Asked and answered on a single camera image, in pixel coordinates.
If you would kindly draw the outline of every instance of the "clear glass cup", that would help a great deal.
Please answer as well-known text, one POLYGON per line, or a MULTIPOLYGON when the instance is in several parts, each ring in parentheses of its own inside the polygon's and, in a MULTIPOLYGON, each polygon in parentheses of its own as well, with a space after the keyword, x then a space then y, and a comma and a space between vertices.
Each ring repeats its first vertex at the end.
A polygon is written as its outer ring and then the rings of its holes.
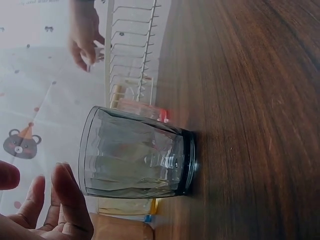
POLYGON ((192 132, 95 106, 81 138, 79 185, 88 196, 150 199, 186 194, 195 170, 192 132))

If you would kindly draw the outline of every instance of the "person's arm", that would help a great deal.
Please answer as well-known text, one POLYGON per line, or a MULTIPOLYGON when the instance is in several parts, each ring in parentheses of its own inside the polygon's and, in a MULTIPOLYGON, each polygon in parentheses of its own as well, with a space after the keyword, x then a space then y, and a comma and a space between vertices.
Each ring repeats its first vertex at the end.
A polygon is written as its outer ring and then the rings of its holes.
POLYGON ((97 46, 94 41, 104 45, 105 38, 99 33, 99 16, 94 0, 69 0, 70 34, 69 50, 74 62, 83 70, 87 64, 82 56, 89 59, 90 64, 96 61, 97 46))

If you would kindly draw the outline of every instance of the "cartoon bear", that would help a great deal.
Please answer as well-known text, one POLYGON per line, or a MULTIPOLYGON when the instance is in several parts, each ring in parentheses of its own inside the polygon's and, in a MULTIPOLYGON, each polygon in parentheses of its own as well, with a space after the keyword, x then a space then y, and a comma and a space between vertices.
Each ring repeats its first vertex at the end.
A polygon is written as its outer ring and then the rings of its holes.
POLYGON ((4 150, 20 159, 33 159, 37 154, 37 145, 42 141, 40 136, 32 135, 33 125, 30 122, 29 126, 22 131, 12 129, 9 132, 9 137, 3 143, 4 150))

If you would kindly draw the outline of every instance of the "hand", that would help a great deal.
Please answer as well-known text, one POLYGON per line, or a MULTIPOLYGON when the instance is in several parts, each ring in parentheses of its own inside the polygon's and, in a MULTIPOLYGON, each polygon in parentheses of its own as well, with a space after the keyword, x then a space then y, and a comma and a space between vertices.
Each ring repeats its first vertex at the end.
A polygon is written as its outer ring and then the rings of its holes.
POLYGON ((105 38, 99 33, 99 16, 94 1, 70 0, 70 34, 68 47, 74 62, 87 71, 82 55, 90 64, 96 61, 94 41, 105 44, 105 38))
POLYGON ((44 225, 35 229, 45 199, 45 178, 36 177, 17 214, 0 215, 0 239, 90 240, 94 228, 70 166, 59 163, 51 176, 51 206, 44 225))

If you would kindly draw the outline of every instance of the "white wire rack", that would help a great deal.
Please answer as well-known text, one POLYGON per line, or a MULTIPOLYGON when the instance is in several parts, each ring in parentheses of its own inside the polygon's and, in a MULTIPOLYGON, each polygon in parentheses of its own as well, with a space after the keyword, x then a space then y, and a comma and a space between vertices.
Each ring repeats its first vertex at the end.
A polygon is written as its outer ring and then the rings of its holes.
POLYGON ((133 0, 130 3, 109 0, 105 46, 106 106, 114 107, 113 101, 124 98, 125 93, 116 91, 118 86, 127 89, 135 101, 148 99, 151 104, 154 78, 148 77, 152 32, 157 25, 154 19, 157 0, 133 0))

